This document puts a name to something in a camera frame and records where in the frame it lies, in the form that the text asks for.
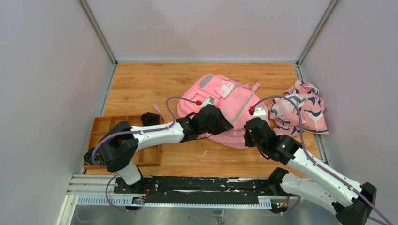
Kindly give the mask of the pink student backpack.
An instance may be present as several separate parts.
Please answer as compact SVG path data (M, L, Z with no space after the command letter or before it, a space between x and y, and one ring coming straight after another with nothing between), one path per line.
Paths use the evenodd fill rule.
M250 88L248 84L241 84L223 75L207 74L195 82L182 97L193 101L213 97L214 105L234 128L216 136L204 136L228 147L247 149L244 125L252 118L249 114L250 107L260 100L255 93L259 87L258 83Z

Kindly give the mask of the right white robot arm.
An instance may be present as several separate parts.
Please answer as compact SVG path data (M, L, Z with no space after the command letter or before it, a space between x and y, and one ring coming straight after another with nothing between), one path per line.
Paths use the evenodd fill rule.
M369 219L375 204L377 189L369 182L354 181L317 159L304 146L287 135L276 135L268 123L255 117L245 125L245 144L305 174L311 181L298 178L282 168L270 175L269 192L298 195L327 209L343 225L363 225Z

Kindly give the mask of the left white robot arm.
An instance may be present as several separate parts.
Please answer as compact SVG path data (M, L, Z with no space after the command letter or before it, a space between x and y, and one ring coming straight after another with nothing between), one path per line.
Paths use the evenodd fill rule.
M173 120L167 124L147 127L129 126L122 121L96 146L101 152L109 172L115 172L126 183L133 194L140 193L144 187L143 175L132 162L136 151L166 143L183 143L196 140L200 135L219 135L233 129L221 110L208 104L198 112Z

